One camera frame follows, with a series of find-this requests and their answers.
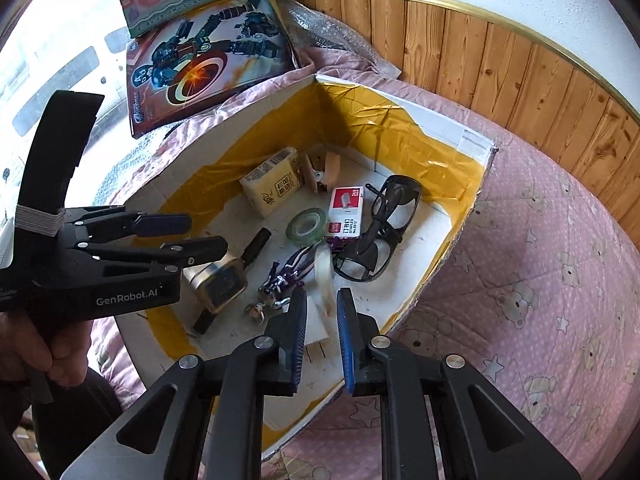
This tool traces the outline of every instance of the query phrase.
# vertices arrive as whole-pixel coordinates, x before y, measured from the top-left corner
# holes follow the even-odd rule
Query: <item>pink blanket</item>
[[[500,147],[449,261],[395,336],[416,353],[464,355],[575,465],[598,478],[640,416],[640,256],[598,200],[548,157],[442,97],[386,80],[354,55],[310,64],[180,126],[113,197],[122,203],[190,142],[241,107],[315,71],[380,89],[466,124]],[[125,406],[144,387],[113,319],[98,362]],[[380,478],[380,411],[342,394],[263,468],[270,479]]]

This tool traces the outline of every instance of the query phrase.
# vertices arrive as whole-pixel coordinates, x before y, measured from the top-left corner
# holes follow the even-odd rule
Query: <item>sunglasses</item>
[[[371,224],[360,238],[334,249],[336,274],[352,282],[372,282],[385,271],[422,195],[421,184],[404,175],[391,175],[380,190],[365,187],[376,196]]]

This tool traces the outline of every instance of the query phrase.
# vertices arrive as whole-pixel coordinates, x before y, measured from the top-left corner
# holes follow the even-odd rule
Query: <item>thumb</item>
[[[14,349],[18,356],[36,370],[49,371],[52,363],[51,352],[27,314],[22,310],[11,312],[9,322],[10,335],[13,336]]]

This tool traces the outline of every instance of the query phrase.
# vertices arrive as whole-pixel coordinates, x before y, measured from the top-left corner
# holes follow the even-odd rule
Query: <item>black pants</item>
[[[40,457],[51,480],[58,480],[122,410],[109,383],[91,369],[80,386],[53,393],[55,402],[34,404],[31,411]]]

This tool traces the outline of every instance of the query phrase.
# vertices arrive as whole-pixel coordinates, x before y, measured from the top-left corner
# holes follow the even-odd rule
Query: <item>human hand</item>
[[[25,380],[28,364],[60,386],[78,386],[86,377],[92,324],[84,321],[62,329],[49,348],[23,310],[0,313],[0,380]]]

